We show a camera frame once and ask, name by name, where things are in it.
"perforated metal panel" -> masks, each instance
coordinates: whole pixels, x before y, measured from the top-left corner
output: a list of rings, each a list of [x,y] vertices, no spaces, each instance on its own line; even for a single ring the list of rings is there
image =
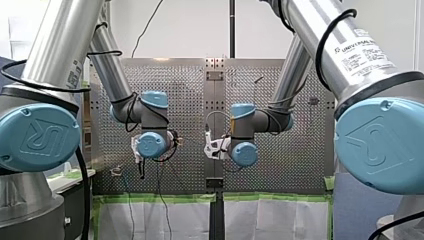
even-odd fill
[[[214,89],[205,87],[205,64],[205,59],[123,61],[134,91],[161,90],[168,93],[170,128],[177,130],[185,139],[170,164],[164,167],[161,184],[164,193],[204,193],[205,175],[210,176],[214,172],[209,167],[206,169],[203,153],[204,113],[210,111],[205,110],[205,101],[208,100],[205,99],[205,92],[213,91],[215,94],[212,95],[222,96],[214,101],[225,102],[225,111],[236,102],[254,101],[258,107],[266,107],[273,94],[282,60],[227,59],[223,63],[226,76],[221,90],[217,86]],[[260,77],[263,79],[254,84]],[[113,121],[109,116],[109,99],[96,74],[92,75],[91,81],[92,158],[93,166],[99,172],[95,178],[94,192],[155,192],[156,163],[147,162],[146,179],[140,180],[130,147],[131,136],[138,134],[140,128],[127,134],[123,124]],[[308,104],[310,97],[317,97],[319,104]],[[320,86],[315,73],[311,72],[298,98],[294,128],[277,137],[256,134],[258,164],[239,173],[224,173],[225,191],[322,193],[323,177],[332,174],[333,106],[332,95]],[[215,125],[224,128],[228,126],[228,121],[215,122]],[[111,177],[109,170],[118,165],[123,166],[128,184],[123,179]],[[234,169],[230,160],[225,161],[225,166]]]
[[[168,93],[170,129],[178,131],[185,137],[185,143],[169,163],[164,164],[161,189],[163,193],[204,192],[203,161],[203,79],[202,60],[158,62],[150,59],[127,59],[123,67],[128,81],[137,93],[146,90],[159,90]],[[125,132],[125,126],[116,123],[109,116],[110,103],[106,92],[98,85],[98,149],[93,145],[93,152],[98,157],[94,160],[99,176],[95,179],[94,191],[108,193],[116,191],[155,192],[157,189],[157,163],[147,161],[145,179],[140,179],[134,155],[131,150],[131,137],[139,134],[138,127],[133,133]],[[109,170],[118,165],[123,166],[123,179],[113,178]]]
[[[255,102],[258,108],[265,108],[281,70],[277,62],[227,60],[227,109],[243,102]],[[319,99],[318,105],[309,104],[311,97]],[[333,120],[329,116],[333,106],[332,96],[312,70],[297,99],[293,129],[279,136],[257,133],[258,163],[238,173],[225,172],[225,191],[323,192],[323,177],[332,168],[333,145],[328,138],[332,138]],[[225,166],[235,169],[230,161]]]

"end effector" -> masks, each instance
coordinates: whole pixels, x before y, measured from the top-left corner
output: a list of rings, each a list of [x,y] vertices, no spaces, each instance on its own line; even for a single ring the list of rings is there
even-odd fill
[[[255,133],[288,131],[293,126],[290,113],[272,108],[257,109],[252,103],[238,103],[231,107],[231,136],[211,141],[210,130],[206,131],[205,154],[215,160],[231,158],[244,168],[258,161]]]

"black cable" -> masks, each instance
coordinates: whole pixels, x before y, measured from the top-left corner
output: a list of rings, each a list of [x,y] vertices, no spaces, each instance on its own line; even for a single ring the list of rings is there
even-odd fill
[[[287,28],[287,30],[294,33],[294,29],[290,26],[286,17],[284,16],[283,6],[281,5],[281,0],[277,0],[277,2],[278,2],[278,14],[280,15],[281,22],[283,22],[283,25]]]
[[[96,32],[96,31],[97,31],[97,29],[99,29],[99,28],[101,28],[101,27],[108,28],[108,27],[109,27],[109,25],[108,25],[108,23],[107,23],[107,22],[102,22],[102,23],[100,23],[100,24],[97,24],[97,25],[96,25],[96,28],[94,29],[94,32]]]
[[[156,177],[158,179],[157,190],[158,190],[158,193],[159,193],[159,197],[162,200],[162,203],[165,205],[166,221],[168,223],[168,228],[169,228],[169,239],[172,240],[172,228],[171,228],[171,223],[169,221],[169,209],[168,209],[168,205],[166,204],[165,200],[163,199],[162,191],[161,191],[161,181],[162,181],[162,176],[163,176],[163,168],[161,170],[160,176],[159,176],[159,168],[160,168],[160,165],[157,164],[156,165]]]
[[[97,55],[106,55],[106,54],[114,54],[115,56],[119,57],[122,55],[122,51],[112,50],[112,51],[106,51],[106,52],[91,52],[91,53],[87,53],[87,57],[97,56]]]
[[[40,90],[49,90],[49,91],[55,91],[55,92],[67,92],[67,93],[84,93],[84,92],[89,92],[91,91],[91,88],[80,88],[80,89],[64,89],[64,88],[56,88],[56,87],[49,87],[49,86],[44,86],[44,85],[40,85],[40,84],[36,84],[36,83],[32,83],[32,82],[28,82],[28,81],[24,81],[20,78],[17,78],[11,74],[9,74],[8,72],[6,72],[7,69],[21,65],[21,64],[25,64],[27,62],[27,60],[21,60],[21,61],[16,61],[16,62],[11,62],[8,63],[6,65],[4,65],[1,70],[0,73],[14,81],[14,82],[18,82],[20,84],[23,84],[25,86],[31,87],[31,88],[35,88],[35,89],[40,89]]]
[[[152,16],[150,17],[149,21],[147,21],[147,24],[146,24],[146,26],[144,27],[143,32],[140,34],[140,36],[138,36],[138,38],[137,38],[137,43],[135,44],[134,50],[133,50],[133,52],[132,52],[132,54],[131,54],[131,58],[134,58],[134,54],[135,54],[135,51],[136,51],[136,50],[137,50],[137,48],[138,48],[138,44],[140,43],[140,39],[141,39],[141,38],[144,36],[144,34],[146,33],[147,28],[148,28],[148,27],[149,27],[149,25],[150,25],[150,22],[151,22],[151,21],[153,20],[153,18],[155,17],[156,12],[158,11],[158,9],[159,9],[160,5],[162,4],[162,2],[163,2],[163,0],[160,0],[160,1],[159,1],[158,5],[156,6],[155,11],[153,12],[153,14],[152,14]]]
[[[169,155],[168,157],[166,157],[165,159],[163,159],[163,160],[157,160],[157,159],[154,159],[154,158],[150,158],[150,160],[152,160],[153,162],[157,162],[157,163],[164,163],[164,162],[167,162],[167,161],[169,161],[173,156],[174,156],[174,154],[175,154],[175,152],[177,152],[177,146],[174,146],[173,148],[172,148],[174,151],[172,151],[172,153],[171,153],[171,155]]]
[[[133,211],[132,211],[132,206],[131,206],[131,193],[128,187],[128,181],[127,178],[125,177],[124,174],[122,174],[122,179],[124,179],[124,184],[125,184],[125,191],[128,194],[128,207],[130,210],[130,216],[131,216],[131,222],[132,222],[132,233],[131,233],[131,240],[134,240],[134,234],[135,234],[135,221],[134,221],[134,215],[133,215]]]
[[[133,101],[131,102],[130,107],[127,108],[127,118],[125,119],[125,131],[127,132],[132,132],[138,127],[138,123],[136,123],[134,127],[132,127],[131,129],[128,128],[128,124],[130,123],[130,121],[135,122],[134,120],[131,119],[131,113],[133,112],[135,103],[137,102],[137,99],[138,99],[138,94],[136,92],[133,92],[132,95],[133,95]]]
[[[410,222],[410,221],[416,220],[418,218],[423,218],[423,217],[424,217],[424,211],[418,212],[418,213],[415,213],[415,214],[412,214],[412,215],[409,215],[409,216],[406,216],[406,217],[403,217],[403,218],[400,218],[396,221],[393,221],[393,222],[391,222],[387,225],[384,225],[381,228],[375,230],[371,234],[371,236],[368,238],[368,240],[375,240],[376,237],[380,236],[384,231],[386,231],[390,228],[393,228],[393,227],[396,227],[396,226],[401,225],[403,223]]]
[[[144,179],[145,176],[146,176],[146,174],[144,172],[145,167],[146,167],[146,161],[145,161],[145,159],[143,159],[143,163],[138,162],[137,165],[138,165],[138,172],[140,173],[140,179]]]
[[[84,188],[84,223],[81,233],[81,240],[88,240],[88,233],[90,230],[90,211],[91,211],[91,194],[90,182],[87,174],[87,167],[85,165],[84,156],[82,155],[81,148],[78,146],[75,151],[79,167],[81,169],[82,184]]]
[[[321,84],[331,92],[330,87],[328,86],[327,82],[325,81],[324,74],[322,71],[322,55],[324,53],[324,47],[325,43],[327,42],[328,38],[330,37],[330,34],[333,32],[333,30],[337,27],[337,24],[344,19],[348,17],[356,17],[358,12],[355,9],[348,9],[344,11],[340,16],[335,18],[331,23],[328,25],[327,30],[325,30],[324,34],[322,35],[321,40],[319,41],[317,53],[315,55],[315,68],[317,71],[318,80],[321,82]]]

